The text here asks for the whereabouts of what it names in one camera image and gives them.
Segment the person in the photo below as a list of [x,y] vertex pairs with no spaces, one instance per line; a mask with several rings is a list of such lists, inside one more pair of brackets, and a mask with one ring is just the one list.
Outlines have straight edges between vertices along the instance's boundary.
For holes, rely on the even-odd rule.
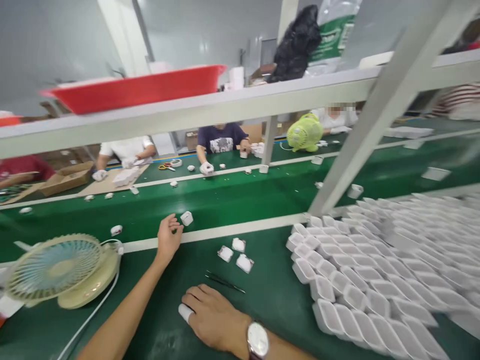
[[155,145],[149,136],[102,142],[98,159],[96,160],[97,171],[92,177],[98,182],[107,177],[105,168],[114,154],[121,161],[121,166],[124,169],[130,169],[138,160],[150,158],[156,153],[157,149],[155,149]]
[[54,174],[55,170],[35,155],[0,159],[0,189],[34,181],[47,181]]
[[201,127],[198,130],[198,145],[196,155],[200,161],[200,172],[209,175],[214,172],[214,166],[207,161],[208,154],[232,151],[240,146],[240,151],[247,154],[251,151],[249,135],[244,133],[235,122],[219,123]]
[[[158,250],[150,267],[106,322],[98,329],[78,355],[78,360],[121,360],[137,331],[147,303],[166,267],[180,246],[184,226],[171,214],[158,229]],[[194,313],[188,324],[195,335],[208,347],[233,354],[239,359],[250,358],[252,319],[236,310],[218,291],[201,284],[186,291],[181,299]],[[268,342],[266,360],[314,359],[302,350],[265,330]]]
[[359,120],[354,107],[321,107],[311,111],[323,126],[323,135],[349,133]]

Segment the stack of white plastic cases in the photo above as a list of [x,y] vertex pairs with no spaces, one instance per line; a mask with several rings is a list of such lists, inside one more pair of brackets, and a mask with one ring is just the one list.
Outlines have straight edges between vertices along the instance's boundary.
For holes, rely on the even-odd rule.
[[323,332],[396,359],[447,360],[432,313],[480,325],[480,194],[363,198],[295,224],[286,247]]

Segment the red plastic tray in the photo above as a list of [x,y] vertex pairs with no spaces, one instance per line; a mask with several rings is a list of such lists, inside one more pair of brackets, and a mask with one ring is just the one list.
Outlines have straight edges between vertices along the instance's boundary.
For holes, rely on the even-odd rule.
[[74,114],[89,114],[215,93],[225,65],[209,65],[83,86],[54,88]]

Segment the cardboard sheet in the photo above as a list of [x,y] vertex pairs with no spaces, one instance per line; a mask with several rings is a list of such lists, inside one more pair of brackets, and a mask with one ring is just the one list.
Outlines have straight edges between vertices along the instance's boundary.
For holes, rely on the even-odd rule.
[[14,197],[13,199],[10,199],[10,200],[8,200],[8,201],[5,201],[5,202],[0,203],[0,206],[16,203],[18,200],[23,199],[23,198],[26,197],[27,195],[30,195],[30,194],[33,194],[34,192],[36,192],[36,191],[37,191],[38,189],[40,189],[44,184],[45,184],[45,182],[39,182],[39,183],[33,184],[33,185],[30,186],[27,190],[24,190],[24,191],[22,191],[20,194],[18,194],[17,197]]
[[[140,168],[140,176],[144,173],[144,171],[149,167],[150,165],[145,165]],[[106,194],[106,193],[114,193],[117,191],[122,191],[122,190],[128,190],[135,182],[137,179],[129,183],[128,185],[125,186],[119,186],[115,187],[113,181],[115,177],[117,176],[118,173],[120,173],[123,169],[113,169],[108,171],[108,176],[100,182],[93,182],[91,185],[87,186],[85,189],[80,191],[77,196],[80,198],[86,197],[87,195],[97,195],[97,194]]]

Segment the dark t-shirt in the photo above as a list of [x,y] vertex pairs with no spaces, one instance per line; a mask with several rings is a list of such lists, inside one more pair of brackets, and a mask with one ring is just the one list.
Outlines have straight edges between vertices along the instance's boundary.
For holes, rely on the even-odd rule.
[[206,148],[207,154],[223,153],[232,151],[234,146],[240,145],[240,142],[248,136],[234,122],[226,124],[222,130],[215,126],[205,126],[198,130],[198,145]]

